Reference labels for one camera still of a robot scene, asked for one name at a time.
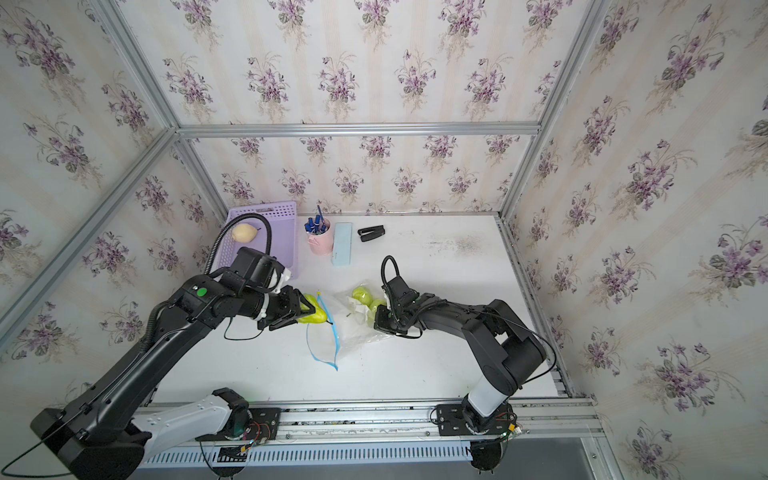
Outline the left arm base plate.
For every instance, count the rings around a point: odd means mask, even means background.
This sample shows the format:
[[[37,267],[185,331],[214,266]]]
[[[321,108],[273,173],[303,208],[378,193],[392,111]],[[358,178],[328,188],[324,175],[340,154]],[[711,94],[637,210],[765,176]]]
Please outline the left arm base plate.
[[[225,423],[224,428],[215,433],[196,437],[198,442],[213,441],[253,441],[263,444],[277,437],[280,408],[250,408],[248,414],[236,413],[234,419]]]

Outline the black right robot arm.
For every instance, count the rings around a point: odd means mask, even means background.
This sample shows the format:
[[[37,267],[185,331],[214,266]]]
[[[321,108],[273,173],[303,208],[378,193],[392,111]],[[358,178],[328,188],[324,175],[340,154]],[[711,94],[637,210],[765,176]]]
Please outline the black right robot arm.
[[[557,351],[545,337],[528,328],[504,301],[467,305],[411,288],[397,261],[384,257],[380,267],[387,304],[378,306],[374,329],[417,340],[430,330],[464,340],[482,374],[461,402],[461,418],[473,434],[489,432],[497,420],[510,422],[508,400],[536,380],[545,362],[557,362]]]

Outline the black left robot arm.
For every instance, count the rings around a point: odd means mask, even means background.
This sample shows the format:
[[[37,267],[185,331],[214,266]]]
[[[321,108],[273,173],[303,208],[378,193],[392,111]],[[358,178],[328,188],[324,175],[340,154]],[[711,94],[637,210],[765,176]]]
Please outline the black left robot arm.
[[[299,323],[315,313],[290,273],[271,253],[273,228],[262,214],[228,221],[211,248],[216,253],[229,231],[248,220],[263,226],[262,250],[242,247],[228,266],[206,263],[150,312],[141,339],[79,397],[65,407],[46,408],[30,424],[41,445],[65,467],[64,477],[126,479],[144,460],[199,436],[238,438],[248,418],[247,401],[230,388],[171,412],[167,420],[140,420],[136,411],[173,367],[225,320],[243,316],[259,331]]]

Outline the clear zip-top bag blue seal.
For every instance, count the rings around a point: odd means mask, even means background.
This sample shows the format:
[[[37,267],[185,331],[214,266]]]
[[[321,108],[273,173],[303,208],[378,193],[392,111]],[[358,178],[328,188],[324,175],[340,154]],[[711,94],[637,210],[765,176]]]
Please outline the clear zip-top bag blue seal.
[[[369,283],[360,283],[338,293],[316,291],[311,295],[316,296],[326,310],[329,322],[302,324],[306,326],[305,342],[311,358],[336,371],[345,356],[360,353],[369,345],[389,338],[373,328],[374,320],[367,317],[368,306],[351,298],[352,291],[358,286],[367,287],[374,299],[385,299],[383,290]]]

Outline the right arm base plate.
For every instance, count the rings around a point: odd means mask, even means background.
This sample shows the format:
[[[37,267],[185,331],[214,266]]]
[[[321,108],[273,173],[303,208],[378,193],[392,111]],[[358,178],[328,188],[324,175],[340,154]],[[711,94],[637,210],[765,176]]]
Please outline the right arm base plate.
[[[509,436],[521,432],[518,417],[510,403],[499,405],[489,417],[483,417],[469,403],[436,405],[429,413],[429,421],[441,437],[448,436]]]

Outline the yellow pear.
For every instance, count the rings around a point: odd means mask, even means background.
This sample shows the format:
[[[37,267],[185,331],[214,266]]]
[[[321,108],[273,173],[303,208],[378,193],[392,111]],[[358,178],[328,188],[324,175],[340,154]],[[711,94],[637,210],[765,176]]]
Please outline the yellow pear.
[[[235,225],[231,230],[231,238],[234,242],[247,244],[254,241],[259,234],[259,228],[247,222]]]

